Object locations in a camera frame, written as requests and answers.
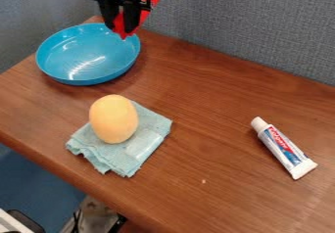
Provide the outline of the blue plate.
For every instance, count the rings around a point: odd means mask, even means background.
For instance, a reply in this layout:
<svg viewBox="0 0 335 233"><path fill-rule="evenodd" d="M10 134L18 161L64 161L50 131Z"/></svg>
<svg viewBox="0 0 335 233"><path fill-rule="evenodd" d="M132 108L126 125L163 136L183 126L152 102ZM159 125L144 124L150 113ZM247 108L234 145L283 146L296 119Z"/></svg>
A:
<svg viewBox="0 0 335 233"><path fill-rule="evenodd" d="M39 45L40 71L60 83L88 86L120 77L142 50L136 34L122 39L103 23L84 23L54 33Z"/></svg>

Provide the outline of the orange egg-shaped sponge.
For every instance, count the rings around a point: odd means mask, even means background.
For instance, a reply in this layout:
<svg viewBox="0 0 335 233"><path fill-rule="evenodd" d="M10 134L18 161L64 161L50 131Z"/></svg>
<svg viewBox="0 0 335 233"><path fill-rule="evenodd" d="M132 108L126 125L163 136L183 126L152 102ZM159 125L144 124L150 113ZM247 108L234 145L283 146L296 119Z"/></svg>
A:
<svg viewBox="0 0 335 233"><path fill-rule="evenodd" d="M90 109L90 123L99 139L116 144L135 133L139 116L132 102L120 95L99 98Z"/></svg>

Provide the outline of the clear small plastic piece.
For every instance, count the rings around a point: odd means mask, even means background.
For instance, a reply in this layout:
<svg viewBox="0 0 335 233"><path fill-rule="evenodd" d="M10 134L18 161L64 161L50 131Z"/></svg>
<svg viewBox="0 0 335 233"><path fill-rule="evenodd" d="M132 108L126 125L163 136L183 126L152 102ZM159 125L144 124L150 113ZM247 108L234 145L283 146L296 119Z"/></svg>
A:
<svg viewBox="0 0 335 233"><path fill-rule="evenodd" d="M147 158L160 146L164 137L150 129L140 130L131 138L126 154L136 161Z"/></svg>

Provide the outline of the light blue folded cloth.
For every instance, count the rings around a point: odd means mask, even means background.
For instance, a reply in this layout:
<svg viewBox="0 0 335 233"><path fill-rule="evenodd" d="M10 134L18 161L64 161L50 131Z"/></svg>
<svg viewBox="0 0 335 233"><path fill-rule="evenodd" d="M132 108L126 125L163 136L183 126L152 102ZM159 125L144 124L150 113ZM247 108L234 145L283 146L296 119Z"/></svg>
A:
<svg viewBox="0 0 335 233"><path fill-rule="evenodd" d="M166 140L170 134L172 120L159 115L136 102L132 102L132 104L139 115L139 126L134 135L140 130L150 129L158 132ZM72 134L68 142L66 143L66 148L74 155L83 155L102 174L112 171L122 177L132 177L151 156L150 155L142 161L136 161L126 154L126 147L130 144L132 136L122 143L107 144L99 139L92 130L91 124L87 123Z"/></svg>

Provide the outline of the white toothpaste tube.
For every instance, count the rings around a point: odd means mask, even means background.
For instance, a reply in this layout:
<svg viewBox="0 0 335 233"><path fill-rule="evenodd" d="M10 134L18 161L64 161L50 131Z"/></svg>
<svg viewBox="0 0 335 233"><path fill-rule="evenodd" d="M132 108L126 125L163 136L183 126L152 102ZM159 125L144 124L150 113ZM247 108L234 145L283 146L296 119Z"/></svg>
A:
<svg viewBox="0 0 335 233"><path fill-rule="evenodd" d="M260 116L252 119L251 127L292 178L299 180L318 167L317 162L309 158L275 125L267 123Z"/></svg>

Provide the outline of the red plastic block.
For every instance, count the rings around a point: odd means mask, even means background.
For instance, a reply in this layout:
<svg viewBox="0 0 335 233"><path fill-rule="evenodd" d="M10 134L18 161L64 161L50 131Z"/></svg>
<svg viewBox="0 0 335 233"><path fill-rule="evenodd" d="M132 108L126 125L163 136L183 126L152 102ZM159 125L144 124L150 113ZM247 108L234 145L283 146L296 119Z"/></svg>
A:
<svg viewBox="0 0 335 233"><path fill-rule="evenodd" d="M123 0L122 2L122 6L120 6L120 13L118 14L116 18L114 19L114 24L115 24L115 28L112 29L112 31L115 33L119 34L122 39L126 39L128 36L134 35L139 29L139 27L143 25L147 17L151 14L151 11L154 10L154 8L158 6L160 0L140 0L140 22L138 27L134 29L134 31L131 33L127 33L124 31L124 19L123 19L123 3L126 0Z"/></svg>

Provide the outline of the grey object under table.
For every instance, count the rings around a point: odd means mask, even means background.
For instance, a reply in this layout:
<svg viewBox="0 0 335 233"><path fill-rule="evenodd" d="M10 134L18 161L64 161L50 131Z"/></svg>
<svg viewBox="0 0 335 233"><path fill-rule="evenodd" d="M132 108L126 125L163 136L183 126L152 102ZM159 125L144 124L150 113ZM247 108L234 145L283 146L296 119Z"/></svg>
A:
<svg viewBox="0 0 335 233"><path fill-rule="evenodd" d="M126 221L103 202L87 197L60 233L118 233Z"/></svg>

